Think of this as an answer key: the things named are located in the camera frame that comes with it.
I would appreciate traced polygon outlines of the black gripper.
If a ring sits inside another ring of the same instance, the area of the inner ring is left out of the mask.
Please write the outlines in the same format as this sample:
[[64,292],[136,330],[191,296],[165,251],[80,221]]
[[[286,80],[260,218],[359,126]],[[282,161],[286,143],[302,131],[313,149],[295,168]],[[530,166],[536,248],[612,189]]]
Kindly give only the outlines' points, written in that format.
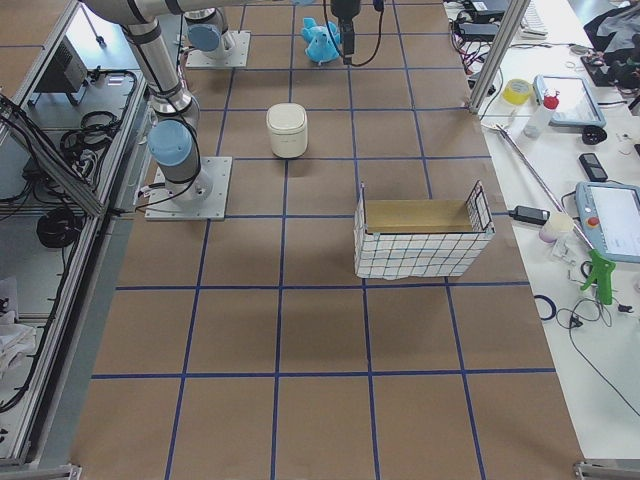
[[341,21],[343,63],[351,64],[355,51],[355,30],[353,19],[360,14],[360,0],[331,0],[331,13]]

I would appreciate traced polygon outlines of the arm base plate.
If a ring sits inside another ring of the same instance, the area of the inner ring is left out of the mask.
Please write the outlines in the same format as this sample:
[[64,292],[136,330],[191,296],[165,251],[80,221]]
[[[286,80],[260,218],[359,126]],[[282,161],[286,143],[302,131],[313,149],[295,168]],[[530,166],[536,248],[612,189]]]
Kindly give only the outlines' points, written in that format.
[[189,34],[191,47],[186,67],[191,69],[230,69],[245,67],[249,55],[251,32],[232,31],[220,34],[217,30],[204,30]]
[[145,209],[149,221],[216,220],[225,218],[233,159],[231,157],[202,157],[201,172],[189,189],[178,195],[186,185],[169,183],[154,189]]

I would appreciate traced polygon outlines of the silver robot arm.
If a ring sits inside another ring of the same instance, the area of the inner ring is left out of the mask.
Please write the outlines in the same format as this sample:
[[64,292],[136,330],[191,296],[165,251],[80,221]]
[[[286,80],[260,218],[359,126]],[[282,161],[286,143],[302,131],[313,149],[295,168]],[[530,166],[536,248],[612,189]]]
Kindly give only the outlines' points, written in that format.
[[191,46],[213,59],[228,57],[235,47],[223,7],[193,10],[184,14]]
[[200,12],[196,20],[208,26],[208,17],[236,1],[87,1],[101,19],[121,27],[150,90],[150,105],[157,123],[147,145],[164,175],[162,200],[136,207],[154,211],[158,205],[191,205],[211,195],[213,179],[205,173],[197,140],[200,107],[177,73],[157,20],[162,15],[186,16]]

